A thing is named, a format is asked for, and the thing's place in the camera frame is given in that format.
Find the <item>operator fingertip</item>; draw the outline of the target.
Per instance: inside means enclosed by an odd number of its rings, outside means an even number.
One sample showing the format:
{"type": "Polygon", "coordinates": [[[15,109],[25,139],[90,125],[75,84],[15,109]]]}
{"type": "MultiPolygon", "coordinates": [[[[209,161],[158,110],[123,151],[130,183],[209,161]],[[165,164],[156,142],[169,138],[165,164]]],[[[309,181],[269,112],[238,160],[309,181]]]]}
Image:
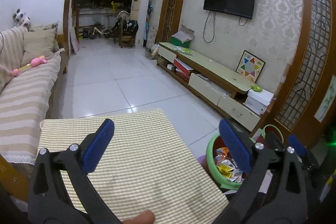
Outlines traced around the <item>operator fingertip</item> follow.
{"type": "Polygon", "coordinates": [[[155,215],[151,210],[145,210],[132,219],[122,221],[123,224],[154,224],[155,215]]]}

